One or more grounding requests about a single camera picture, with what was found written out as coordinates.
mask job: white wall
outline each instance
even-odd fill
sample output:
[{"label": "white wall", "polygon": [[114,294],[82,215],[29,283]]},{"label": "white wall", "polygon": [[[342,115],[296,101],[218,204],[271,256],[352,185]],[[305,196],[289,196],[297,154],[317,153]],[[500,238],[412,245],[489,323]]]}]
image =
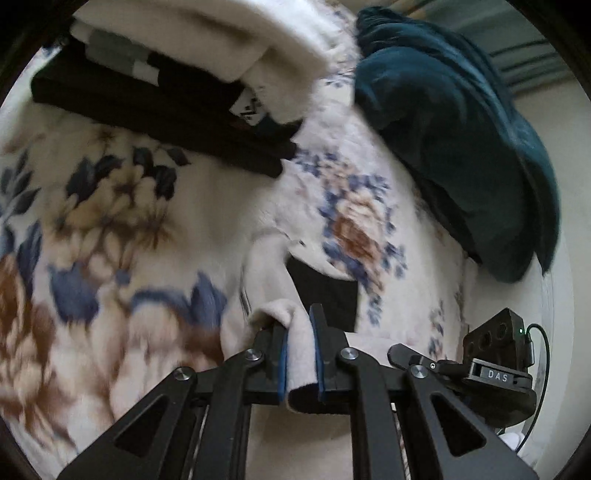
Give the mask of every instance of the white wall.
[{"label": "white wall", "polygon": [[[564,236],[558,244],[552,269],[545,277],[542,277],[541,267],[536,259],[525,277],[512,285],[497,282],[485,269],[480,269],[466,309],[466,321],[470,328],[481,325],[505,307],[520,315],[526,326],[531,323],[540,324],[550,340],[551,362],[547,395],[535,428],[519,453],[523,460],[539,470],[540,459],[552,448],[560,406],[567,392],[573,353],[573,287]],[[539,397],[545,378],[546,355],[540,334],[533,330],[531,335],[536,363],[529,369],[529,373],[534,377],[535,390]],[[525,434],[530,428],[531,420],[532,418],[511,427],[508,431],[521,431]],[[553,478],[544,472],[538,473],[544,480]]]},{"label": "white wall", "polygon": [[[566,395],[560,406],[555,398],[546,406],[557,410],[557,424],[536,465],[541,480],[550,480],[560,472],[591,424],[591,102],[579,84],[571,81],[523,96],[517,106],[537,130],[554,164],[566,238],[563,255],[570,259],[572,274],[573,355],[570,372],[563,378]],[[562,317],[569,315],[573,305],[564,285],[569,280],[565,264],[553,268],[557,270],[554,289],[559,292],[554,295],[553,306],[554,331],[558,333]],[[557,340],[555,348],[566,345],[568,339]]]}]

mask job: blue flower pattern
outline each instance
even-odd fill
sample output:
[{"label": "blue flower pattern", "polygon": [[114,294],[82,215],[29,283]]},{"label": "blue flower pattern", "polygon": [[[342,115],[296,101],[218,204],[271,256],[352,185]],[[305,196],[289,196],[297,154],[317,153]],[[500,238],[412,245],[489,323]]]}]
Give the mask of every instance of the blue flower pattern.
[{"label": "blue flower pattern", "polygon": [[443,308],[443,300],[439,300],[437,308],[431,310],[429,313],[429,322],[431,322],[432,335],[428,345],[428,355],[434,360],[441,360],[443,355],[443,336],[445,323],[445,311]]},{"label": "blue flower pattern", "polygon": [[[405,257],[404,245],[395,246],[392,243],[392,235],[396,227],[392,221],[394,207],[388,205],[388,193],[390,186],[386,178],[379,174],[363,174],[343,159],[336,152],[313,152],[300,149],[294,160],[300,168],[315,178],[322,181],[324,189],[324,202],[317,207],[319,214],[324,218],[325,224],[323,236],[325,238],[322,247],[329,262],[337,267],[342,267],[355,278],[369,296],[368,318],[372,325],[378,326],[382,316],[382,291],[384,277],[394,270],[395,278],[402,280],[408,265]],[[354,195],[363,193],[371,197],[374,205],[364,205],[368,212],[383,211],[383,215],[375,214],[371,221],[377,224],[384,241],[376,244],[373,239],[365,236],[363,226],[355,225],[355,220],[347,218],[347,214],[339,211],[346,208],[347,204],[354,209],[359,200]],[[353,229],[359,229],[357,240],[367,240],[370,248],[375,250],[372,255],[364,255],[364,252],[356,248],[345,248],[347,239],[343,238],[339,224],[349,222]]]},{"label": "blue flower pattern", "polygon": [[14,168],[0,174],[0,260],[14,250],[14,232],[10,219],[24,215],[35,201],[39,189],[29,189],[32,171],[27,171],[29,150],[24,150]]},{"label": "blue flower pattern", "polygon": [[[182,149],[177,147],[164,148],[162,146],[158,148],[162,148],[176,166],[182,167],[190,164]],[[113,171],[121,169],[124,161],[123,158],[114,155],[103,155],[94,164],[88,158],[83,158],[66,183],[66,197],[75,195],[76,207],[82,202],[89,201],[93,194],[97,192],[101,181],[107,179]],[[153,180],[153,194],[156,199],[168,201],[174,196],[174,184],[177,179],[175,168],[154,164],[154,154],[152,150],[146,147],[134,147],[131,162],[134,168],[136,166],[141,167],[142,178]],[[7,190],[9,190],[11,184],[11,178],[12,176],[9,176],[9,179],[4,182],[7,185]],[[118,222],[117,218],[102,219],[99,227],[103,229],[103,234],[100,237],[103,241],[106,241],[105,234],[109,228],[117,231],[117,235],[122,241],[125,240],[126,235],[132,235],[134,230],[134,228],[126,226],[125,223]],[[22,254],[21,250],[19,250],[18,254],[19,267],[22,266],[21,275],[25,281],[32,276],[40,250],[41,229],[38,222],[31,230],[29,238],[21,247]],[[10,243],[7,234],[4,236],[4,243]],[[132,275],[129,265],[123,265],[123,268],[121,265],[115,267],[113,281],[119,286],[128,285]],[[89,260],[87,258],[76,260],[69,270],[59,269],[50,264],[48,273],[51,295],[61,321],[64,323],[91,323],[99,312],[97,293],[104,279],[98,279],[93,275]],[[188,324],[211,330],[219,328],[227,299],[212,284],[207,274],[200,271],[190,299],[185,298],[182,292],[173,288],[147,288],[133,295],[130,301],[131,312],[145,303],[166,305]]]}]

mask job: white fabric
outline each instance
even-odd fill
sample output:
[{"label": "white fabric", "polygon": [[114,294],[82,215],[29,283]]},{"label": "white fabric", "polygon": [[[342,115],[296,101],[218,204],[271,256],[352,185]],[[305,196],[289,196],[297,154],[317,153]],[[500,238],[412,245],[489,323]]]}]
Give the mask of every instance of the white fabric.
[{"label": "white fabric", "polygon": [[293,242],[276,230],[255,240],[242,268],[240,295],[222,323],[224,357],[248,348],[269,317],[288,329],[286,393],[317,383],[314,330],[285,262]]},{"label": "white fabric", "polygon": [[399,343],[388,338],[376,338],[358,333],[345,333],[349,346],[352,346],[368,355],[373,356],[380,365],[385,367],[391,367],[390,361],[388,360],[388,350],[395,343]]},{"label": "white fabric", "polygon": [[143,80],[144,82],[151,83],[152,85],[158,86],[158,74],[160,71],[152,67],[152,65],[148,65],[143,61],[135,61],[134,66],[132,68],[132,74],[134,78],[138,80]]},{"label": "white fabric", "polygon": [[224,82],[242,79],[279,123],[304,115],[339,38],[310,0],[90,0],[74,16]]},{"label": "white fabric", "polygon": [[503,440],[511,450],[517,450],[519,444],[523,442],[525,435],[521,432],[507,432],[499,435],[499,438]]},{"label": "white fabric", "polygon": [[262,120],[267,117],[266,112],[263,111],[259,105],[256,105],[256,108],[253,108],[253,104],[258,103],[255,102],[254,99],[256,99],[254,92],[250,90],[250,88],[245,87],[236,102],[234,102],[234,105],[230,107],[231,113],[240,116],[248,125],[253,127],[261,123]]}]

